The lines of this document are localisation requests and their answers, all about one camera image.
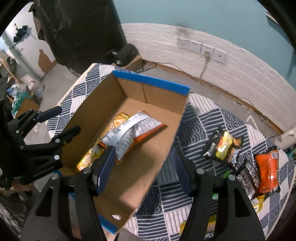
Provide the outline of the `white electric kettle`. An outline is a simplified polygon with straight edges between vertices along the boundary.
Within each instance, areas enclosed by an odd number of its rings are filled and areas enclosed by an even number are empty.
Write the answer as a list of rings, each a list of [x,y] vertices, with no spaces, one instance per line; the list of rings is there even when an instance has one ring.
[[[296,135],[296,126],[292,129],[290,129],[289,131],[279,135],[275,139],[275,144],[279,148],[286,150],[296,144],[296,136],[295,135]]]

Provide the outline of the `black yellow snack bag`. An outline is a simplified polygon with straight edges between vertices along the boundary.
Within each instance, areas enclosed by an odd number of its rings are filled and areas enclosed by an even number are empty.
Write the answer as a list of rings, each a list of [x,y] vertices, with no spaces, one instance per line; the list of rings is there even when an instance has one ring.
[[[243,136],[234,137],[221,127],[217,128],[208,139],[202,156],[211,160],[222,162],[233,170],[241,166],[238,158],[244,141]]]

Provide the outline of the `long gold snack pack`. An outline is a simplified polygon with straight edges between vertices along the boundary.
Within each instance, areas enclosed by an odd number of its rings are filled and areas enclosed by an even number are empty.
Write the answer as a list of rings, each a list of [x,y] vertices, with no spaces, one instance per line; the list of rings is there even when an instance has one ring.
[[[216,218],[217,218],[217,215],[214,214],[212,216],[209,217],[209,221],[208,221],[208,226],[207,226],[207,231],[206,231],[206,234],[208,233],[213,233],[214,232],[214,229],[215,229],[215,224],[216,224]],[[181,235],[184,228],[185,228],[185,225],[186,225],[186,221],[183,221],[180,225],[180,231],[179,231],[179,234]]]
[[[256,213],[262,210],[264,200],[265,200],[265,194],[259,195],[251,200],[251,204],[254,207],[254,210]]]

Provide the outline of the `orange white-back snack bag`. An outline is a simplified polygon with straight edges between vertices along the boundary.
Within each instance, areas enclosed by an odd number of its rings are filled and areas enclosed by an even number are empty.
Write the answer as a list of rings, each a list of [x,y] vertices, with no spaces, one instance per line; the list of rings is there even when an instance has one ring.
[[[119,127],[107,132],[102,143],[115,147],[116,163],[122,162],[125,154],[135,145],[166,127],[167,125],[154,119],[145,111],[138,111]]]

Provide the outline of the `orange yellow striped snack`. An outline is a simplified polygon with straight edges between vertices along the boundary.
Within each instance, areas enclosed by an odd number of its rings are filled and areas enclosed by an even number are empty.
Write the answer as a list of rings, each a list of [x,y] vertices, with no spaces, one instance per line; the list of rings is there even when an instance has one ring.
[[[103,133],[96,140],[95,144],[92,148],[88,150],[88,152],[84,155],[81,161],[77,164],[78,171],[82,171],[84,168],[91,167],[92,163],[99,158],[104,150],[107,148],[106,144],[102,143],[102,139],[105,137],[108,131],[113,130],[119,127],[122,123],[128,120],[131,115],[121,112],[103,131]]]

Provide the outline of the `black white-text snack bag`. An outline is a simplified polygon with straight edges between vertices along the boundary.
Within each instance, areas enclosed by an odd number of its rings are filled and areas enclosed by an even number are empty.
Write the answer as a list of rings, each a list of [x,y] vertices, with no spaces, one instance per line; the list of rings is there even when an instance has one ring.
[[[248,198],[252,200],[259,188],[259,176],[249,161],[245,161],[244,166],[237,175],[237,179],[242,184]]]

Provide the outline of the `white wall socket strip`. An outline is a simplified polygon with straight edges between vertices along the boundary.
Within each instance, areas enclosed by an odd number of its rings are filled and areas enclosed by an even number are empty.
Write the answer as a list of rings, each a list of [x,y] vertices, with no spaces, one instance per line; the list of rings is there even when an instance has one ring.
[[[227,62],[228,54],[226,52],[205,43],[177,37],[177,46],[180,49],[185,49],[203,56],[209,55],[211,59],[222,63]]]

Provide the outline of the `black hanging cloth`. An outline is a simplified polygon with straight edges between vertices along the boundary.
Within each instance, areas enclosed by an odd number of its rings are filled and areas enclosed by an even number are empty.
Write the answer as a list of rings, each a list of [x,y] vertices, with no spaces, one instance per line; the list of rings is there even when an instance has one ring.
[[[126,44],[113,1],[33,1],[30,12],[56,61],[78,74],[92,63],[111,64],[111,51]]]

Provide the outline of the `orange black chip bag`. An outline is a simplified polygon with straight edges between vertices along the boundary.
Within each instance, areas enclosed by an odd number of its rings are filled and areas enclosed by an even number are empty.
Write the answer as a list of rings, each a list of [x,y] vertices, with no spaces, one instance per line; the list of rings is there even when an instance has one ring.
[[[259,186],[253,197],[280,192],[278,147],[255,154],[254,160],[258,166]]]

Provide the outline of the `blue cardboard box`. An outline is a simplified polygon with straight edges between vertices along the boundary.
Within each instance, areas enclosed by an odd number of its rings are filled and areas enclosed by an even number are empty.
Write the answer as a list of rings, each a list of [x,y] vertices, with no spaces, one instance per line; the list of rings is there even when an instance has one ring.
[[[66,128],[77,125],[81,131],[62,149],[64,176],[78,172],[79,161],[119,113],[144,111],[163,124],[135,142],[94,200],[100,222],[110,232],[123,228],[140,207],[174,142],[189,94],[186,85],[118,69],[95,87],[66,123]]]

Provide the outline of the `black round speaker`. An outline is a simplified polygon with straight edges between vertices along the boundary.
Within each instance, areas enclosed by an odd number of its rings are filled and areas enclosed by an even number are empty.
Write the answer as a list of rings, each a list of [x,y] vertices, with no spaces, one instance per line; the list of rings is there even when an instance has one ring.
[[[125,44],[121,50],[116,51],[114,49],[109,50],[105,57],[112,60],[118,67],[124,67],[131,63],[133,59],[138,55],[138,50],[133,44]]]

